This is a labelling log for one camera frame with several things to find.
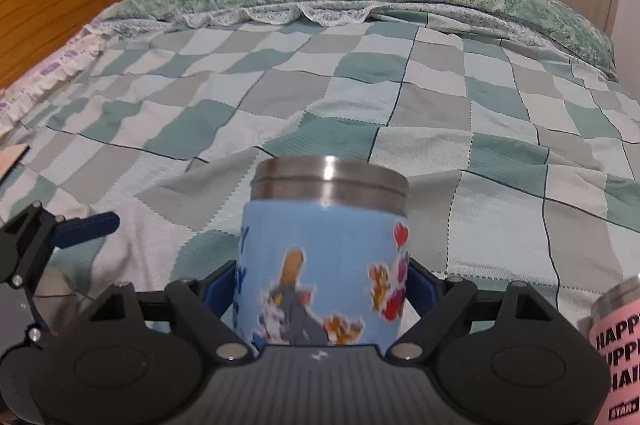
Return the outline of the blue cartoon cup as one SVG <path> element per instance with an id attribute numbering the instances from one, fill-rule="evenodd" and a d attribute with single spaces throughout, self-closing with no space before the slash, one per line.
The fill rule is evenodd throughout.
<path id="1" fill-rule="evenodd" d="M 375 345 L 399 335 L 407 293 L 408 180 L 335 156 L 260 163 L 242 215 L 233 328 L 267 345 Z"/>

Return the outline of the pink lettered cup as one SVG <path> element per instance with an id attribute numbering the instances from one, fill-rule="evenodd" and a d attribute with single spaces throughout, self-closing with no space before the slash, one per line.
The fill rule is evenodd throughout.
<path id="1" fill-rule="evenodd" d="M 592 305 L 589 341 L 608 364 L 610 389 L 598 425 L 639 423 L 639 275 L 620 282 Z"/>

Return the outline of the pink flat card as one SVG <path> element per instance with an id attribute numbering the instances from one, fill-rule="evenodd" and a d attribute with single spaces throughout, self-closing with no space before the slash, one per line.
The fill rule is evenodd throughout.
<path id="1" fill-rule="evenodd" d="M 0 151 L 0 181 L 20 163 L 23 155 L 29 150 L 28 144 L 10 145 Z"/>

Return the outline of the purple floral pillow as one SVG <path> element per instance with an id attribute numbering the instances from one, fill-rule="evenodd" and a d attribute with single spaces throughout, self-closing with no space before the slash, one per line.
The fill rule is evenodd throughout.
<path id="1" fill-rule="evenodd" d="M 91 64 L 113 37 L 110 28 L 86 24 L 62 48 L 34 65 L 13 84 L 1 87 L 1 137 L 56 87 Z"/>

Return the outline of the checkered green bed sheet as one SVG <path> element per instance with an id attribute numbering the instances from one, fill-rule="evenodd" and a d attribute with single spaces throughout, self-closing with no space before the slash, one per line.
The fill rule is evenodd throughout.
<path id="1" fill-rule="evenodd" d="M 639 270 L 639 105 L 555 48 L 436 15 L 323 27 L 139 27 L 10 134 L 27 153 L 1 216 L 31 203 L 116 233 L 53 254 L 50 327 L 125 280 L 161 289 L 238 249 L 257 165 L 366 160 L 410 182 L 411 252 L 485 289 L 532 283 L 574 323 Z"/>

